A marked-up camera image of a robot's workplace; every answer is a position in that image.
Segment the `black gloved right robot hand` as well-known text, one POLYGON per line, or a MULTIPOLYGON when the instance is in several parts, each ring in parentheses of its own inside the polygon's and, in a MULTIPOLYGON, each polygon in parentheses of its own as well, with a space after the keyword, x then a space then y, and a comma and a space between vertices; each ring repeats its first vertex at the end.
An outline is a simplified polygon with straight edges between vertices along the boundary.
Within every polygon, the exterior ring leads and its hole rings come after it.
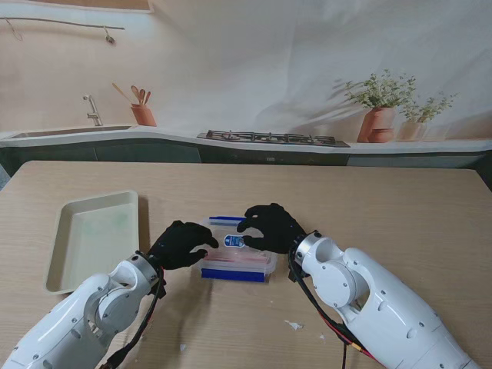
POLYGON ((243 237, 244 244, 259 251, 288 254, 307 236, 306 231, 279 204, 255 205, 244 214, 244 220, 237 226, 237 232, 254 228, 262 233, 260 238, 250 235, 243 237))

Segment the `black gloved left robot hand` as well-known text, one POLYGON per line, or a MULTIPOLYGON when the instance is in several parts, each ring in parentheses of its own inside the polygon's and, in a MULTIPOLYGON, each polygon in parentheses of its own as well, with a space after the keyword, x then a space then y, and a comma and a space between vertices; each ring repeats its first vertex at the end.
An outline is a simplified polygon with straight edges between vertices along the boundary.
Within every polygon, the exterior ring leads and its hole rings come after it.
POLYGON ((218 248, 218 241, 210 229, 193 222, 174 221, 151 246, 148 260, 156 268, 166 271, 190 267, 208 255, 207 245, 218 248))

